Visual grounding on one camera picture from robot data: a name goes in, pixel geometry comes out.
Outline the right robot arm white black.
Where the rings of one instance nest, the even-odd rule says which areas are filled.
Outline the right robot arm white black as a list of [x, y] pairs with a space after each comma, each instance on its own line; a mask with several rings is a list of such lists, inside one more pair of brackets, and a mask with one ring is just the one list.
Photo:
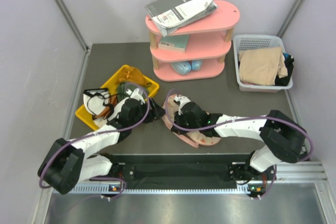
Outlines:
[[281, 162], [297, 163], [306, 139], [306, 131], [278, 110], [255, 117], [234, 117], [221, 113], [207, 113], [195, 102], [174, 102], [173, 131], [201, 133], [206, 137], [243, 137], [264, 142], [264, 147], [251, 153], [245, 174], [252, 180]]

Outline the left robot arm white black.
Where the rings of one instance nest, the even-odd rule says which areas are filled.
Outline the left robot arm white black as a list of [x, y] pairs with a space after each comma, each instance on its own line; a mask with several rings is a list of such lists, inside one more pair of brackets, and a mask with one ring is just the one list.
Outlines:
[[153, 99], [123, 99], [98, 130], [74, 140], [59, 138], [53, 143], [37, 173], [40, 187], [52, 187], [64, 195], [84, 180], [97, 176], [116, 179], [118, 166], [98, 152], [125, 140], [134, 127], [156, 121], [164, 114], [165, 110]]

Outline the floral mesh laundry bag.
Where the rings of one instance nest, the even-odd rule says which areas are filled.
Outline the floral mesh laundry bag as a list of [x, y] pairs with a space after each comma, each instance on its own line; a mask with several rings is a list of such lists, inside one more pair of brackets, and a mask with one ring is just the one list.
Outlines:
[[[168, 97], [167, 101], [164, 102], [162, 108], [167, 109], [168, 115], [164, 115], [162, 120], [166, 127], [171, 131], [173, 124], [170, 122], [174, 121], [174, 113], [178, 111], [178, 105], [174, 102], [176, 94]], [[220, 141], [220, 137], [207, 137], [199, 131], [196, 132], [187, 132], [183, 134], [178, 134], [171, 131], [176, 137], [185, 143], [189, 144], [194, 148], [198, 148], [199, 145], [212, 146], [217, 144]]]

